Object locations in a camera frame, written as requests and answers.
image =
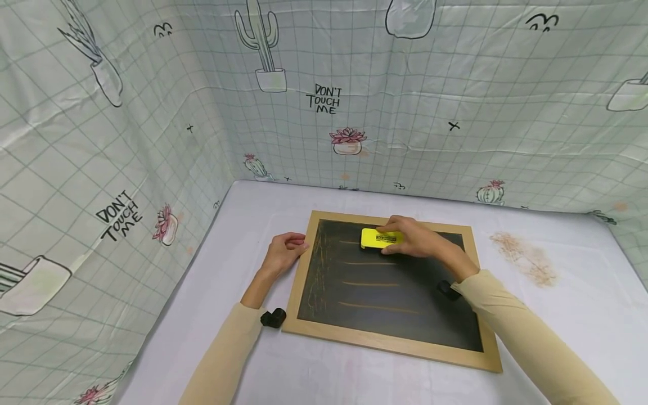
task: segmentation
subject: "hand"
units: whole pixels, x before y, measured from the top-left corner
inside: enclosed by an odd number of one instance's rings
[[[295,232],[283,233],[272,238],[259,273],[278,277],[288,271],[297,258],[308,249],[305,238],[306,235]]]
[[[480,270],[459,246],[428,229],[414,218],[392,215],[385,226],[379,226],[376,230],[378,232],[398,231],[403,234],[402,243],[384,248],[381,251],[383,255],[402,253],[414,257],[435,257],[448,267],[459,283]]]
[[[263,305],[263,301],[266,300],[266,296],[277,278],[287,272],[295,260],[308,249],[304,238],[306,235],[295,232],[284,233],[272,238],[266,258],[243,294],[241,304],[254,309],[259,309]]]
[[[403,242],[384,248],[381,251],[384,255],[402,253],[414,257],[438,257],[444,249],[456,246],[414,218],[406,216],[392,215],[385,226],[379,226],[376,230],[378,232],[398,231],[403,234]]]

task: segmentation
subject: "beige sleeve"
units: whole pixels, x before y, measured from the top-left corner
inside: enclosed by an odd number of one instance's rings
[[[491,273],[453,284],[553,405],[619,402],[592,370]]]
[[[229,405],[249,352],[261,333],[265,309],[237,303],[191,376],[179,405]]]

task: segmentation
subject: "patterned fabric backdrop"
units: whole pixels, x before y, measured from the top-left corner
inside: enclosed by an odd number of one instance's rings
[[[648,284],[647,35],[642,0],[0,0],[0,402],[108,403],[235,179],[590,213]]]

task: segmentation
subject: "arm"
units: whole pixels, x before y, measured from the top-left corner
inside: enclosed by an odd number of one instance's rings
[[[308,245],[301,233],[272,239],[261,269],[254,276],[191,376],[179,405],[228,405],[234,397],[243,365],[261,332],[261,308],[274,282],[290,269]]]
[[[497,333],[520,368],[550,403],[619,403],[592,370],[492,274],[481,271],[453,288]]]
[[[587,365],[530,309],[461,248],[412,218],[394,215],[380,232],[400,231],[403,243],[383,254],[434,256],[452,272],[453,288],[500,337],[524,373],[553,405],[613,405],[619,402]]]

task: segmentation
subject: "wooden frame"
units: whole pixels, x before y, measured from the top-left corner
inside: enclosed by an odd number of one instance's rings
[[[306,242],[311,246],[314,245],[320,220],[372,224],[376,226],[384,225],[387,222],[387,218],[378,218],[374,216],[313,211],[306,233]],[[472,229],[469,226],[433,224],[429,222],[424,222],[424,224],[433,231],[461,234],[466,253],[472,261],[479,266],[477,249],[475,248]],[[495,340],[495,333],[479,318],[479,316],[477,319],[483,352],[458,349],[424,341],[409,340],[374,332],[366,332],[364,330],[349,329],[298,319],[297,313],[299,312],[302,293],[306,283],[311,252],[312,249],[309,249],[299,260],[299,265],[295,274],[295,281],[288,301],[288,316],[282,326],[285,332],[351,343],[353,345],[407,354],[439,362],[464,365],[476,369],[492,371],[493,373],[502,372],[502,362],[500,360],[500,353]]]

